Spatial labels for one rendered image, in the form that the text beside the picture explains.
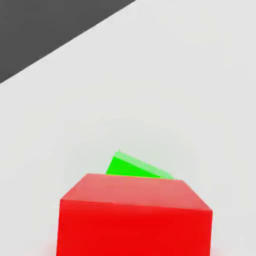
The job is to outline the small green cube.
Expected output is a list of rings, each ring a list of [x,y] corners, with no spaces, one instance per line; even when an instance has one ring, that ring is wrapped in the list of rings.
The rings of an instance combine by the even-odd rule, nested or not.
[[[170,173],[125,154],[120,150],[112,157],[106,174],[171,180],[176,179]]]

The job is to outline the small red cube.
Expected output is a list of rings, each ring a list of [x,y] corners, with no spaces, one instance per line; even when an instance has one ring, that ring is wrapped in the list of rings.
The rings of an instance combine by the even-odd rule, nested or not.
[[[210,256],[212,219],[183,180],[88,173],[60,200],[56,256]]]

